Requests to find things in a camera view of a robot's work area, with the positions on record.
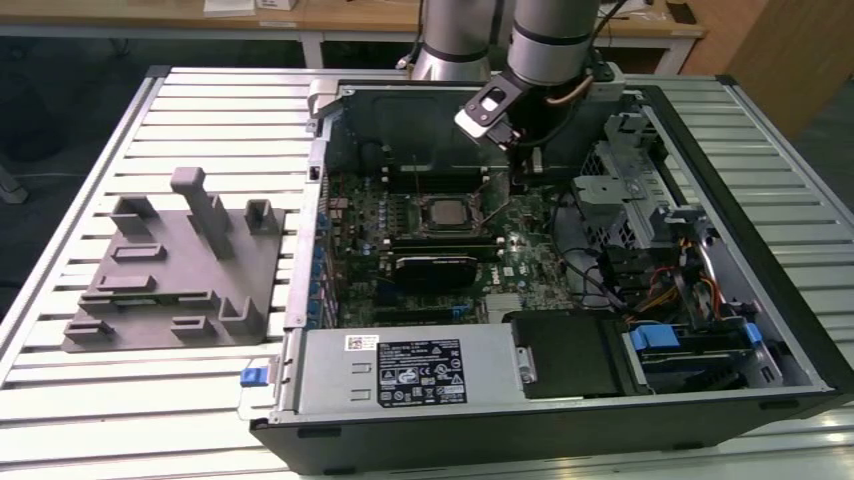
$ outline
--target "slotted metal table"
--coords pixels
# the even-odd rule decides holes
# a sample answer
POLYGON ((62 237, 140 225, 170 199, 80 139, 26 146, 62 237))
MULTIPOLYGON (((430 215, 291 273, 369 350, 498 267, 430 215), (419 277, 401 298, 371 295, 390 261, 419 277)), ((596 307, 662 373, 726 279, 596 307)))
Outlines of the slotted metal table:
MULTIPOLYGON (((222 194, 227 208, 269 198, 299 212, 313 145, 309 85, 335 77, 401 78, 366 70, 152 69, 0 326, 0 470, 10 478, 297 477, 249 432, 247 419, 273 404, 270 389, 245 392, 238 380, 243 368, 281 351, 297 215, 286 221, 265 344, 86 354, 64 353, 60 344, 115 230, 106 214, 119 195, 148 194, 158 208, 183 208, 170 174, 201 166, 206 189, 222 194)), ((852 361, 854 217, 737 86, 712 77, 630 76, 630 83, 665 90, 852 361)), ((694 198, 676 163, 669 166, 694 198)), ((394 478, 850 478, 852 444, 854 413, 841 408, 714 448, 394 478)))

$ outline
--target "floor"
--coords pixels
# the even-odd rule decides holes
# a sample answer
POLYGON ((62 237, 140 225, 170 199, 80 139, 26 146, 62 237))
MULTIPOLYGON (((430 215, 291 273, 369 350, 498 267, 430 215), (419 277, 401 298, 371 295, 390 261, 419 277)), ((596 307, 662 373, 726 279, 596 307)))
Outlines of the floor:
MULTIPOLYGON (((406 45, 325 45, 334 68, 386 68, 406 45)), ((150 65, 302 67, 295 42, 22 40, 0 38, 0 74, 27 76, 59 123, 66 145, 52 157, 3 160, 31 193, 23 205, 0 204, 0 319, 16 286, 50 241, 86 174, 150 65)), ((3 115, 16 115, 3 111, 3 115)), ((854 83, 796 142, 805 157, 854 207, 854 83)))

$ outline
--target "power supply label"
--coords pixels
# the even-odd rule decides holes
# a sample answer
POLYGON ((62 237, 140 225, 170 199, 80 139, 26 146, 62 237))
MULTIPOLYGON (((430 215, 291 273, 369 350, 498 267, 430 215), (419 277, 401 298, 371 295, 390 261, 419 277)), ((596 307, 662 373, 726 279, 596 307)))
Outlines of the power supply label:
POLYGON ((377 345, 377 401, 383 408, 466 403, 459 340, 377 345))

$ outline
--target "motherboard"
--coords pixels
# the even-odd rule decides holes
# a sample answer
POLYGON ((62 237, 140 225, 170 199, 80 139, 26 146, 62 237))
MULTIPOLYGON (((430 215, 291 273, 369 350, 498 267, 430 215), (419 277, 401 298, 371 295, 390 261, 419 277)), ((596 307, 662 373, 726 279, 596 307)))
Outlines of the motherboard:
POLYGON ((581 297, 550 234, 558 192, 506 172, 330 176, 337 327, 489 323, 581 297))

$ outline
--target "cardboard box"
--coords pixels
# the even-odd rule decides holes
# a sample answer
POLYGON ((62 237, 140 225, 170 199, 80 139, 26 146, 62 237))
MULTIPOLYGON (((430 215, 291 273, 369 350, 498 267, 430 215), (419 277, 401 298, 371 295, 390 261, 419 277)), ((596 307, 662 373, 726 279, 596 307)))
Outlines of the cardboard box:
POLYGON ((274 8, 277 10, 293 10, 299 0, 258 0, 258 8, 274 8))

